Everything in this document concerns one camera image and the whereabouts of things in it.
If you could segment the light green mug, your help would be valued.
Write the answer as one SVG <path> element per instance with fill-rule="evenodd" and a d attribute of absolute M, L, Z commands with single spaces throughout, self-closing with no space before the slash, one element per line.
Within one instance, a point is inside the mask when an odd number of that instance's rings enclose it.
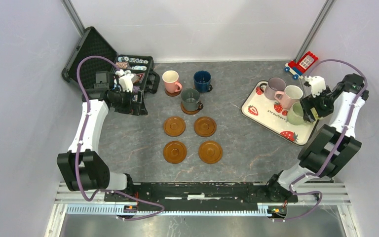
<path fill-rule="evenodd" d="M 303 118 L 304 112 L 300 102 L 295 102 L 287 113 L 287 121 L 292 125 L 305 125 L 309 124 Z"/>

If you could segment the dark brown coaster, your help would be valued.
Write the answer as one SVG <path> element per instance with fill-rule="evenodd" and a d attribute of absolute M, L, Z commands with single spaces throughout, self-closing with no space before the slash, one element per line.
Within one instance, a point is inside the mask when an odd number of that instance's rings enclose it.
<path fill-rule="evenodd" d="M 164 92 L 166 95 L 168 95 L 170 97 L 178 96 L 181 93 L 181 91 L 171 93 L 171 92 L 168 92 L 166 89 L 164 90 Z"/>

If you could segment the grooved wooden coaster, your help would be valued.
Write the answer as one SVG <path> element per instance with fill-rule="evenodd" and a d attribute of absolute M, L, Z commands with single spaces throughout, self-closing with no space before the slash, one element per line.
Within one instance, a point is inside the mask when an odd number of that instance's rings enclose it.
<path fill-rule="evenodd" d="M 184 108 L 183 104 L 181 104 L 181 110 L 183 113 L 187 114 L 187 115 L 194 115 L 194 114 L 197 114 L 200 112 L 200 110 L 195 110 L 195 111 L 188 111 Z"/>

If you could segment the dark green mug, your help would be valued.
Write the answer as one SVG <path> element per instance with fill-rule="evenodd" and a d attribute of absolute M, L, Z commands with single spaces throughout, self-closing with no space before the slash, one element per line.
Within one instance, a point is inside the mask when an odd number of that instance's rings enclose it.
<path fill-rule="evenodd" d="M 181 93 L 183 108 L 188 112 L 200 111 L 204 108 L 200 100 L 200 93 L 194 88 L 187 88 Z"/>

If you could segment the dark blue mug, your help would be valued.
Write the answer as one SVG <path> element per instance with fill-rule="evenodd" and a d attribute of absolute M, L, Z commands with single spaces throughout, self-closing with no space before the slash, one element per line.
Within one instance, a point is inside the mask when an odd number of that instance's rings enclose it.
<path fill-rule="evenodd" d="M 211 74 L 208 71 L 198 71 L 193 75 L 193 81 L 195 84 L 210 84 L 211 85 Z"/>

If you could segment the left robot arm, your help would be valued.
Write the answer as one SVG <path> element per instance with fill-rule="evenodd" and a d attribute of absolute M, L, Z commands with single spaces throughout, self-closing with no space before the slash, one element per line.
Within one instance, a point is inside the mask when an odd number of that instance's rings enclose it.
<path fill-rule="evenodd" d="M 56 161 L 69 191 L 116 190 L 123 201 L 135 196 L 135 187 L 128 174 L 115 174 L 98 154 L 102 126 L 109 109 L 133 114 L 134 103 L 142 104 L 143 90 L 139 83 L 145 74 L 130 71 L 97 72 L 93 85 L 86 89 L 82 82 L 82 114 L 76 135 L 67 152 Z"/>

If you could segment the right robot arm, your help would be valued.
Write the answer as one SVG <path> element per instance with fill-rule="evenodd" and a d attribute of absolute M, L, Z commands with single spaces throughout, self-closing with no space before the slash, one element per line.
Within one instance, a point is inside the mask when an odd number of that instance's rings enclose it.
<path fill-rule="evenodd" d="M 302 148 L 299 163 L 274 174 L 268 181 L 265 195 L 271 201 L 288 199 L 296 194 L 299 185 L 309 180 L 335 176 L 362 146 L 355 136 L 355 123 L 369 97 L 366 78 L 348 74 L 334 89 L 318 76 L 305 77 L 304 84 L 311 87 L 312 94 L 300 100 L 303 120 L 331 118 Z"/>

